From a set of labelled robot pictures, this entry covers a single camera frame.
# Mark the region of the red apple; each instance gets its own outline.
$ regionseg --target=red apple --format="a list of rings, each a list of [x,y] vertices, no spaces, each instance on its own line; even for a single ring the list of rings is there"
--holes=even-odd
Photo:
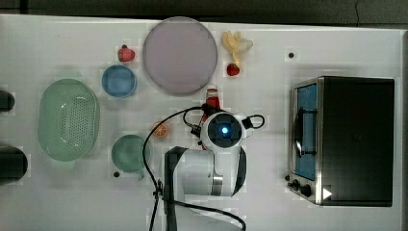
[[[121,62],[129,62],[135,59],[136,53],[126,45],[122,45],[122,48],[117,52],[117,56]]]

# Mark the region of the oven window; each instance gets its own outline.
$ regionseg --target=oven window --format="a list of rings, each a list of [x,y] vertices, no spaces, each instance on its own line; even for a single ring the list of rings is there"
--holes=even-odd
[[[316,111],[318,86],[316,84],[297,89],[297,111],[303,110],[300,155],[295,155],[294,173],[310,180],[316,174]]]

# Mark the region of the yellow toy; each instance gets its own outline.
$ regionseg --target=yellow toy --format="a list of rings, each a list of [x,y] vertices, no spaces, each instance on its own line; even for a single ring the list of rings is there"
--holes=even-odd
[[[222,33],[222,45],[232,55],[235,65],[241,68],[240,55],[246,53],[253,46],[253,42],[241,38],[241,32],[237,32],[234,37],[228,31]]]

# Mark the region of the toaster oven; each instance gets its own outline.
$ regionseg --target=toaster oven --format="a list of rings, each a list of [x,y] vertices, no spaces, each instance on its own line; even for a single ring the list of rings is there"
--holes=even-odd
[[[322,76],[293,86],[293,193],[323,206],[393,202],[393,79]]]

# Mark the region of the orange fruit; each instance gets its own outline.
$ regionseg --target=orange fruit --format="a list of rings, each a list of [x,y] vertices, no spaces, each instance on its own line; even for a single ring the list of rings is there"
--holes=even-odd
[[[159,124],[160,122],[155,122],[153,124],[153,128],[157,126],[157,124]],[[157,129],[156,131],[154,131],[153,135],[157,138],[163,138],[165,136],[167,136],[168,134],[168,126],[165,123],[162,123]]]

